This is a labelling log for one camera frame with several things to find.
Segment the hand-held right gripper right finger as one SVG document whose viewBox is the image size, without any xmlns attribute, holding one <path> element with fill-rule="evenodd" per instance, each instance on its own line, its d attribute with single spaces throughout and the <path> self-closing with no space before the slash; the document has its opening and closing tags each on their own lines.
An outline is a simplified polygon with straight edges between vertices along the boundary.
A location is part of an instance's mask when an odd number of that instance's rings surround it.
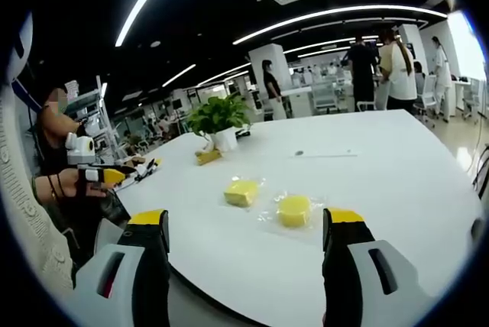
<svg viewBox="0 0 489 327">
<path fill-rule="evenodd" d="M 414 326 L 425 315 L 432 297 L 416 268 L 358 213 L 325 208 L 322 227 L 325 326 Z"/>
</svg>

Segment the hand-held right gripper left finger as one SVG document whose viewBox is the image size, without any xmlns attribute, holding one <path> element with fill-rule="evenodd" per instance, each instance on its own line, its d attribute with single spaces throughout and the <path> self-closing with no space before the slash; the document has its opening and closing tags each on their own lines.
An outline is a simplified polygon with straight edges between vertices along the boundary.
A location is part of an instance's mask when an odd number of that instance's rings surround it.
<svg viewBox="0 0 489 327">
<path fill-rule="evenodd" d="M 93 257 L 76 274 L 77 326 L 168 326 L 169 215 L 133 215 L 124 228 L 102 220 Z"/>
</svg>

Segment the person's left hand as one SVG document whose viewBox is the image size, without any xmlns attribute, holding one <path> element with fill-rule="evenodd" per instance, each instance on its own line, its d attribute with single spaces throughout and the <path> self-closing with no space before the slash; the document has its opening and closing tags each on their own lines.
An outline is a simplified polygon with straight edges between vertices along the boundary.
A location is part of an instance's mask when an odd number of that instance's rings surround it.
<svg viewBox="0 0 489 327">
<path fill-rule="evenodd" d="M 63 197 L 106 197 L 108 191 L 114 188 L 112 183 L 87 182 L 82 183 L 79 178 L 80 171 L 73 168 L 62 170 L 53 175 L 53 183 L 56 185 L 57 193 Z"/>
</svg>

